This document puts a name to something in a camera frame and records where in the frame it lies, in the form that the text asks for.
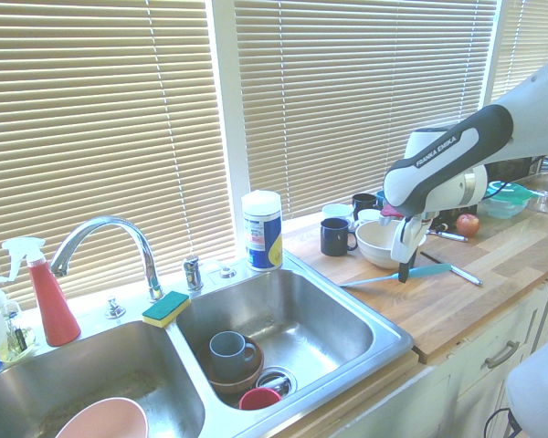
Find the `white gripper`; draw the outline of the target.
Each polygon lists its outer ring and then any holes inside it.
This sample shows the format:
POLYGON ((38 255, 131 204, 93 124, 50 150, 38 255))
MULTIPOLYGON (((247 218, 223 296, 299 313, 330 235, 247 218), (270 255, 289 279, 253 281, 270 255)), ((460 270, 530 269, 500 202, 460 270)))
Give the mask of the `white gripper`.
POLYGON ((400 263, 398 267, 400 283, 407 281, 409 269, 415 267, 417 248, 426 236, 426 231, 427 220, 422 220, 420 216, 405 218, 396 227, 390 256, 400 263))

